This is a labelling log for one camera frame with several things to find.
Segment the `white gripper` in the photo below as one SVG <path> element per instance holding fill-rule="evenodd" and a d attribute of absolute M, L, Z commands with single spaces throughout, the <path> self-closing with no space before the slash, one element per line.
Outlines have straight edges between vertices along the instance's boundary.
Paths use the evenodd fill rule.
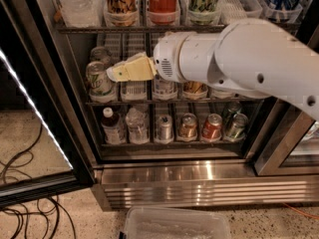
<path fill-rule="evenodd" d="M 107 68 L 109 79 L 116 83 L 152 80 L 157 71 L 166 81 L 186 83 L 190 80 L 191 50 L 188 45 L 195 32 L 167 32 L 154 48 L 154 61 L 138 53 Z"/>

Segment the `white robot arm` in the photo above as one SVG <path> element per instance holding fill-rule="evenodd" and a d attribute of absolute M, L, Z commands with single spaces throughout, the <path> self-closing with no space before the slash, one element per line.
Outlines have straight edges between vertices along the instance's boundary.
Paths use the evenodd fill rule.
<path fill-rule="evenodd" d="M 275 97 L 319 120 L 319 54 L 265 20 L 242 19 L 217 34 L 167 33 L 151 57 L 136 54 L 107 75 L 114 82 L 159 75 L 250 98 Z"/>

